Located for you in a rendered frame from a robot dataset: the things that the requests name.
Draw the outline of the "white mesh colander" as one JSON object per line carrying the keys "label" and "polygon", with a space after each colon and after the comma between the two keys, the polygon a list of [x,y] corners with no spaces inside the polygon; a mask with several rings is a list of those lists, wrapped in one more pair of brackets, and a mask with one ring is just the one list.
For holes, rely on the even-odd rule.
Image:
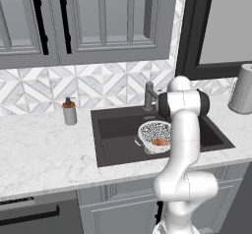
{"label": "white mesh colander", "polygon": [[[166,139],[168,146],[154,146],[153,139]],[[137,146],[142,146],[146,154],[159,154],[169,151],[171,144],[171,124],[159,120],[142,124],[138,129],[135,143]]]}

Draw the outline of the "dark grey sink basin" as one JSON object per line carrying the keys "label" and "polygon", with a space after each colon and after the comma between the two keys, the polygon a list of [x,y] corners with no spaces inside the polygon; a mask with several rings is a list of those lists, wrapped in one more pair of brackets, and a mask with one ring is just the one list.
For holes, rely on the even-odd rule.
{"label": "dark grey sink basin", "polygon": [[[93,110],[92,123],[94,146],[98,167],[146,161],[169,157],[169,152],[145,153],[145,147],[137,140],[139,127],[148,121],[165,119],[155,108],[145,111],[142,106]],[[200,152],[235,148],[208,116],[199,117]]]}

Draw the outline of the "grey wall cupboard door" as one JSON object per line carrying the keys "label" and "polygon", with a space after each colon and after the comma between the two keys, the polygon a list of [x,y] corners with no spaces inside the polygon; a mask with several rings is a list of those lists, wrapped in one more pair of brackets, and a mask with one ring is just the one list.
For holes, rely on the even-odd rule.
{"label": "grey wall cupboard door", "polygon": [[41,0],[48,55],[44,55],[32,0],[0,0],[0,69],[53,66],[59,55],[50,0]]}
{"label": "grey wall cupboard door", "polygon": [[169,56],[176,0],[67,0],[67,54],[59,0],[50,0],[62,65],[161,60]]}

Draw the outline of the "grey paper towel roll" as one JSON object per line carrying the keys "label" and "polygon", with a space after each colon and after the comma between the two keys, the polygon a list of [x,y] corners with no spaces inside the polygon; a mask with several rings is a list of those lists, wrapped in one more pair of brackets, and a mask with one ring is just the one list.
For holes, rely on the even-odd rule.
{"label": "grey paper towel roll", "polygon": [[252,113],[252,64],[243,64],[232,90],[228,108],[238,114]]}

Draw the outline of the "black framed window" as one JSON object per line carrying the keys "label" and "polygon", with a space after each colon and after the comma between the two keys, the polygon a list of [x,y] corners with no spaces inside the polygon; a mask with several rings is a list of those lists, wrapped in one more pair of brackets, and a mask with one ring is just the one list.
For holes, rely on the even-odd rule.
{"label": "black framed window", "polygon": [[186,0],[176,75],[236,77],[252,63],[252,0]]}

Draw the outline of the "grey base cupboard door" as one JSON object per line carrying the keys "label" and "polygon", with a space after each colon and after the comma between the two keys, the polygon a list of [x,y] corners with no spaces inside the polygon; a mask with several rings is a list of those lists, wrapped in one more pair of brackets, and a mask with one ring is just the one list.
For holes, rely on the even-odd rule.
{"label": "grey base cupboard door", "polygon": [[[192,223],[200,234],[219,233],[242,180],[219,182],[217,196],[200,205]],[[154,192],[133,198],[80,206],[85,234],[152,234],[158,212]]]}

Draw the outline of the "grey false drawer front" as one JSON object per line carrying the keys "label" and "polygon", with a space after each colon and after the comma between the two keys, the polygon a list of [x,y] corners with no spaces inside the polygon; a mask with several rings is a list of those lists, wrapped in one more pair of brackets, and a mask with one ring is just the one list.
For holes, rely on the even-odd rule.
{"label": "grey false drawer front", "polygon": [[[238,163],[208,168],[205,172],[213,173],[219,182],[223,182],[243,178],[248,166],[248,162]],[[153,182],[153,178],[148,178],[81,189],[78,191],[79,203],[80,206],[94,205],[148,195],[153,192]]]}

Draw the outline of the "grey soap dispenser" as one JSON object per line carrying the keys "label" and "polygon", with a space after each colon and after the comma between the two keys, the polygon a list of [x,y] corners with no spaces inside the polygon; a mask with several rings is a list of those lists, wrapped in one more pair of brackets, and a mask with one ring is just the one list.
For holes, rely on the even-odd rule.
{"label": "grey soap dispenser", "polygon": [[70,97],[67,97],[62,104],[62,108],[65,124],[68,126],[76,125],[78,120],[75,102],[72,101]]}

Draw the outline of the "dark grey sink faucet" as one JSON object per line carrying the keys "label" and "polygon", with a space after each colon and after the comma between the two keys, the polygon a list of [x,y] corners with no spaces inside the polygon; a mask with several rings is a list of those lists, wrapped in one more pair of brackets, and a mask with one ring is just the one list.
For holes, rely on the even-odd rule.
{"label": "dark grey sink faucet", "polygon": [[143,109],[145,111],[151,111],[153,104],[158,103],[158,94],[154,91],[154,84],[152,82],[146,82],[145,85],[145,100]]}

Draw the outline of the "dark grey dishwasher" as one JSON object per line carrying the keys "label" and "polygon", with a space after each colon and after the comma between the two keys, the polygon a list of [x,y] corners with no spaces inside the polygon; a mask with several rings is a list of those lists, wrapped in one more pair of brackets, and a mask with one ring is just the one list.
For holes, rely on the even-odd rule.
{"label": "dark grey dishwasher", "polygon": [[0,201],[0,234],[84,234],[76,192]]}

